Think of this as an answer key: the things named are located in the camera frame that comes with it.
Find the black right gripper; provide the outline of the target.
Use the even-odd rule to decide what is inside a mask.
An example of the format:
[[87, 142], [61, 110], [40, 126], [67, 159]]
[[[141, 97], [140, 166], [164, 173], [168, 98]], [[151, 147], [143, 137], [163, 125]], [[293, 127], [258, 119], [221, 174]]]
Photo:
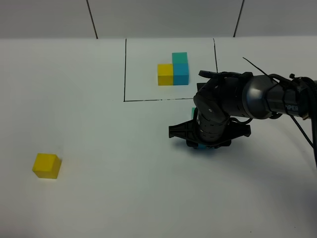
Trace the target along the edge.
[[251, 135], [250, 119], [244, 122], [227, 117], [222, 123], [207, 120], [195, 109], [194, 118], [181, 124], [168, 127], [169, 138], [178, 137], [186, 141], [188, 147], [196, 149], [198, 144], [206, 145], [206, 149], [227, 147], [233, 139]]

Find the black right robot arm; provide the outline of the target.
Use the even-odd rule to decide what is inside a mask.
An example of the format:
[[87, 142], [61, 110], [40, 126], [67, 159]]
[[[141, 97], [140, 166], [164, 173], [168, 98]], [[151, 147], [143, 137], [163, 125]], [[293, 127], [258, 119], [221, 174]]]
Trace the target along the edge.
[[289, 115], [311, 119], [316, 141], [317, 83], [310, 78], [204, 70], [199, 76], [208, 82], [197, 85], [194, 117], [170, 126], [170, 138], [184, 139], [189, 147], [219, 148], [229, 146], [235, 138], [250, 136], [252, 119]]

